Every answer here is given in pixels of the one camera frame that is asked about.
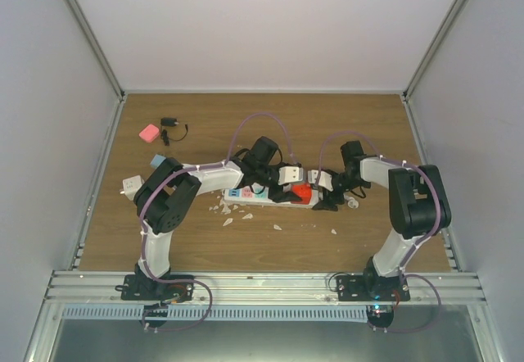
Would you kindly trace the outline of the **red cube socket adapter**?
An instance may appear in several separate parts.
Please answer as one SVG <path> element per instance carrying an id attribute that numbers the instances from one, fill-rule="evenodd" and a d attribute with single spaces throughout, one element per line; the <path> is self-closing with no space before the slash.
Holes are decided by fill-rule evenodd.
<path id="1" fill-rule="evenodd" d="M 291 192 L 294 194 L 291 202 L 299 205 L 309 205 L 313 196 L 313 190 L 308 183 L 293 184 Z"/>

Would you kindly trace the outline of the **light blue plug adapter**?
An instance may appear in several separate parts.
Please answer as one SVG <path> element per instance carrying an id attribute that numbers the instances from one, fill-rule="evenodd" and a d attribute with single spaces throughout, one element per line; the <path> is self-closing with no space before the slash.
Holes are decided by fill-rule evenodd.
<path id="1" fill-rule="evenodd" d="M 151 159 L 151 162 L 150 162 L 151 168 L 153 168 L 153 169 L 158 168 L 165 159 L 166 159 L 166 157 L 162 156 L 160 154 L 154 155 L 153 158 Z"/>

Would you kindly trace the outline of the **white power strip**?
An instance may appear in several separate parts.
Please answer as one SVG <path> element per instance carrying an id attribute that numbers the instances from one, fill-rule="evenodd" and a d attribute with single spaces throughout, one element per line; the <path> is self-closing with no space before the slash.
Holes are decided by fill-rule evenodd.
<path id="1" fill-rule="evenodd" d="M 318 203 L 318 192 L 312 191 L 312 195 L 306 203 L 300 202 L 274 202 L 269 199 L 268 191 L 264 190 L 261 194 L 253 193 L 249 188 L 224 189 L 223 200 L 229 205 L 239 206 L 279 206 L 311 209 Z"/>

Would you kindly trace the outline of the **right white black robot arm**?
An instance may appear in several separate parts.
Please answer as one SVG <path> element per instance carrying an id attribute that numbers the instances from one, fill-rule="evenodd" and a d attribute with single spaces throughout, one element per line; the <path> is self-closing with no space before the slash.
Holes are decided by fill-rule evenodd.
<path id="1" fill-rule="evenodd" d="M 376 184 L 388 190 L 391 231 L 366 264 L 360 282 L 364 294 L 380 301 L 401 288 L 404 271 L 427 240 L 449 226 L 452 218 L 448 198 L 434 165 L 412 165 L 382 155 L 368 155 L 359 141 L 341 146 L 345 169 L 318 168 L 308 172 L 308 182 L 322 193 L 315 210 L 337 210 L 344 194 Z"/>

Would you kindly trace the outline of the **black power adapter with cable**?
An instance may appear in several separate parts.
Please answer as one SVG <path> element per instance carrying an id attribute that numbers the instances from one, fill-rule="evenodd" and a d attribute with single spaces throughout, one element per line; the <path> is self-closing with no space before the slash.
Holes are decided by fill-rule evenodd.
<path id="1" fill-rule="evenodd" d="M 177 118 L 174 118 L 174 117 L 163 117 L 163 118 L 160 119 L 160 138 L 161 138 L 161 141 L 163 142 L 163 144 L 165 146 L 168 147 L 171 143 L 181 142 L 181 141 L 183 141 L 187 137 L 188 132 L 189 132 L 188 124 L 184 124 L 183 125 L 183 127 L 184 127 L 184 134 L 183 134 L 182 137 L 180 137 L 180 138 L 171 138 L 169 136 L 168 129 L 175 129 L 175 128 L 177 128 L 180 125 L 181 125 L 181 123 L 178 121 Z"/>

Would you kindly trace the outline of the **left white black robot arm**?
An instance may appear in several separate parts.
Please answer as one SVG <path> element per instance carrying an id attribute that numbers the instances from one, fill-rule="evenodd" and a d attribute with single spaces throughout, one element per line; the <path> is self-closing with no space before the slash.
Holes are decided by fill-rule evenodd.
<path id="1" fill-rule="evenodd" d="M 251 148 L 219 162 L 185 165 L 168 157 L 160 163 L 133 197 L 142 237 L 135 275 L 148 298 L 158 300 L 168 292 L 171 238 L 197 196 L 257 184 L 271 201 L 300 200 L 291 186 L 304 181 L 304 169 L 298 161 L 274 164 L 273 157 L 281 153 L 275 141 L 262 136 Z"/>

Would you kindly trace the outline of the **white cube adapter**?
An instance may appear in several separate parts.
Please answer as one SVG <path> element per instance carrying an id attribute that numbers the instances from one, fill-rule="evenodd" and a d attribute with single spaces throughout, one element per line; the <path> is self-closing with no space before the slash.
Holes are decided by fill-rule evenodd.
<path id="1" fill-rule="evenodd" d="M 144 183 L 143 178 L 140 175 L 135 175 L 130 178 L 126 178 L 122 181 L 122 188 L 120 189 L 120 195 L 126 196 L 130 201 L 132 201 L 142 187 Z"/>

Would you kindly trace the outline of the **pink plug adapter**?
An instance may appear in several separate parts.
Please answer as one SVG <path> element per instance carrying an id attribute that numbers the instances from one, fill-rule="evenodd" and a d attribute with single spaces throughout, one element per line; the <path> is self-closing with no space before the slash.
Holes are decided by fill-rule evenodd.
<path id="1" fill-rule="evenodd" d="M 154 124 L 149 124 L 140 131 L 138 136 L 145 143 L 152 143 L 160 136 L 160 129 Z"/>

